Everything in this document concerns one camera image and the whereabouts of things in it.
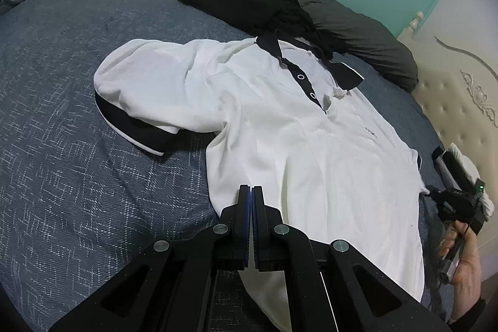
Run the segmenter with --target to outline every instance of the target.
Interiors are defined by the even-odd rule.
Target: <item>human hand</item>
[[[457,236],[465,234],[464,248],[460,254],[455,275],[451,284],[455,287],[455,303],[453,305],[453,320],[459,319],[470,310],[481,297],[481,262],[477,246],[477,235],[471,228],[465,233],[468,225],[455,221],[446,232],[439,245],[439,256],[444,257],[455,245]]]

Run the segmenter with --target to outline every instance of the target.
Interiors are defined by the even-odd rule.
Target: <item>metal bolt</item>
[[[214,227],[213,227],[213,232],[215,234],[225,234],[228,232],[228,225],[226,224],[216,224]]]
[[[154,250],[156,252],[164,252],[168,249],[169,249],[169,242],[168,241],[160,240],[160,241],[156,241],[156,243],[154,244]]]
[[[289,232],[289,227],[285,224],[278,224],[273,229],[278,235],[285,235]]]
[[[346,252],[349,249],[349,244],[342,239],[335,241],[332,246],[338,252]]]

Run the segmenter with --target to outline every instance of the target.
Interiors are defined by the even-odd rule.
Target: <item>gray pillow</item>
[[[317,29],[343,39],[349,53],[372,65],[383,77],[412,92],[418,83],[410,50],[380,22],[353,12],[335,0],[297,0]]]

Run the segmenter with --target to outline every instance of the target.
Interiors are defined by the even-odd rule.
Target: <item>bed sheet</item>
[[[93,74],[134,38],[186,43],[247,35],[177,0],[26,0],[0,17],[0,283],[30,325],[46,331],[156,239],[192,237],[213,224],[204,150],[212,135],[181,131],[163,157],[136,149],[95,108]],[[414,99],[350,55],[360,90],[422,157],[439,140]],[[452,291],[431,295],[429,263],[442,227],[420,199],[426,261],[422,302],[442,316]],[[223,272],[212,330],[275,330]]]

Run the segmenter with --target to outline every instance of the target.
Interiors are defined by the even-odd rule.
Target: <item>tufted headboard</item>
[[[471,44],[435,38],[414,40],[422,12],[398,40],[413,54],[419,84],[413,96],[446,148],[455,143],[476,165],[486,191],[498,207],[498,74]],[[479,234],[480,253],[498,251],[498,215]]]

